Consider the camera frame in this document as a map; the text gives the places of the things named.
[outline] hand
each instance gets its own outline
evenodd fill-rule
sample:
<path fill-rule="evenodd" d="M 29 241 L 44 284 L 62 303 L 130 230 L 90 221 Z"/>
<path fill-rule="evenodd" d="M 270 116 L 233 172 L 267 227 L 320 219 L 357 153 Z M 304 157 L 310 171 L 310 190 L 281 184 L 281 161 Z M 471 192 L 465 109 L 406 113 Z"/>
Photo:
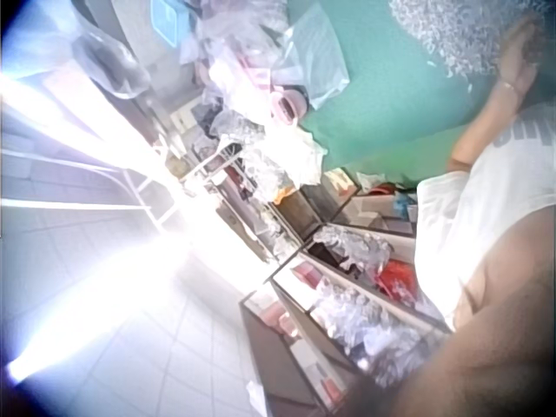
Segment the hand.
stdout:
<path fill-rule="evenodd" d="M 537 61 L 542 50 L 542 30 L 536 15 L 527 15 L 506 34 L 498 65 L 499 80 L 491 99 L 497 113 L 512 120 L 537 76 Z"/>

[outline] white t-shirt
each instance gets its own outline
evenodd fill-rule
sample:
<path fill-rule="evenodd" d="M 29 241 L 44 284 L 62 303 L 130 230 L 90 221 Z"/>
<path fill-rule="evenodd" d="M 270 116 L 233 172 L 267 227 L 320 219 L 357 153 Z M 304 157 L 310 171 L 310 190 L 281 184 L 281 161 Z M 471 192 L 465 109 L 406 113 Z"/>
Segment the white t-shirt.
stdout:
<path fill-rule="evenodd" d="M 522 218 L 556 205 L 556 108 L 526 110 L 470 173 L 425 180 L 417 197 L 417 277 L 453 328 L 462 286 L 494 243 Z"/>

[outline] clear plastic bag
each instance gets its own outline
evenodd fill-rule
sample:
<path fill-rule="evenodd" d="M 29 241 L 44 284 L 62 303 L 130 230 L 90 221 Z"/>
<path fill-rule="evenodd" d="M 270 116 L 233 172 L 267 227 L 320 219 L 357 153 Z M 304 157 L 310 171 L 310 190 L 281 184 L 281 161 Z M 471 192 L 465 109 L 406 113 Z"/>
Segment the clear plastic bag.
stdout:
<path fill-rule="evenodd" d="M 301 85 L 314 109 L 349 84 L 334 28 L 322 7 L 311 6 L 278 41 L 283 55 L 272 71 L 273 85 Z"/>
<path fill-rule="evenodd" d="M 245 173 L 257 185 L 254 194 L 257 200 L 273 202 L 281 189 L 293 186 L 286 171 L 268 159 L 259 149 L 244 149 L 242 158 Z"/>
<path fill-rule="evenodd" d="M 324 226 L 313 240 L 347 257 L 341 264 L 346 270 L 355 265 L 361 272 L 379 274 L 390 259 L 390 245 L 384 239 L 370 233 L 354 233 L 342 226 Z"/>
<path fill-rule="evenodd" d="M 28 2 L 4 39 L 3 73 L 32 76 L 71 59 L 119 98 L 133 98 L 150 85 L 149 73 L 129 50 L 89 23 L 70 0 Z"/>
<path fill-rule="evenodd" d="M 264 140 L 264 128 L 254 124 L 239 113 L 225 109 L 216 115 L 210 126 L 210 135 L 220 138 L 219 148 L 226 148 L 230 143 L 239 143 L 243 147 L 255 145 Z"/>
<path fill-rule="evenodd" d="M 257 84 L 242 58 L 225 43 L 213 45 L 211 56 L 213 63 L 208 74 L 222 94 L 224 107 L 257 124 L 267 124 L 270 119 L 270 80 L 266 89 Z"/>
<path fill-rule="evenodd" d="M 381 387 L 402 381 L 439 346 L 352 288 L 322 279 L 317 292 L 319 322 Z"/>
<path fill-rule="evenodd" d="M 328 151 L 313 140 L 313 135 L 278 123 L 268 124 L 265 131 L 267 139 L 257 147 L 288 173 L 297 189 L 303 184 L 321 183 L 322 159 Z"/>

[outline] person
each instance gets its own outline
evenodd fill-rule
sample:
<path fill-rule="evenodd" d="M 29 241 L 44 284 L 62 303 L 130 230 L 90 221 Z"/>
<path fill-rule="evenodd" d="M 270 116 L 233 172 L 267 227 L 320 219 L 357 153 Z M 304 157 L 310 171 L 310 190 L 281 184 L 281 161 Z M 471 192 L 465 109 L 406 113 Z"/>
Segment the person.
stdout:
<path fill-rule="evenodd" d="M 554 383 L 556 110 L 518 114 L 540 32 L 531 16 L 510 29 L 484 109 L 418 187 L 415 268 L 454 333 L 404 381 L 396 417 L 556 415 L 532 413 Z"/>
<path fill-rule="evenodd" d="M 446 174 L 417 188 L 415 270 L 452 330 L 553 262 L 556 109 L 542 103 L 518 114 L 541 33 L 535 16 L 509 30 L 498 81 Z"/>

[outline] bracelet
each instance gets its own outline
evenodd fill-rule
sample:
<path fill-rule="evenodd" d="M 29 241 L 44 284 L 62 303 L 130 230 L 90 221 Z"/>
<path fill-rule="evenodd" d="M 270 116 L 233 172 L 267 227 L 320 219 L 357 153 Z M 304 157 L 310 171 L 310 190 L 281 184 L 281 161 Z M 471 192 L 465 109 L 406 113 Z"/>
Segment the bracelet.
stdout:
<path fill-rule="evenodd" d="M 515 86 L 512 83 L 505 80 L 502 77 L 502 75 L 500 74 L 500 71 L 498 69 L 496 69 L 496 72 L 498 73 L 498 81 L 504 86 L 504 88 L 510 89 L 511 91 L 513 91 L 515 93 L 515 95 L 518 97 L 518 99 L 521 99 L 521 93 L 518 91 L 518 89 L 516 89 Z"/>

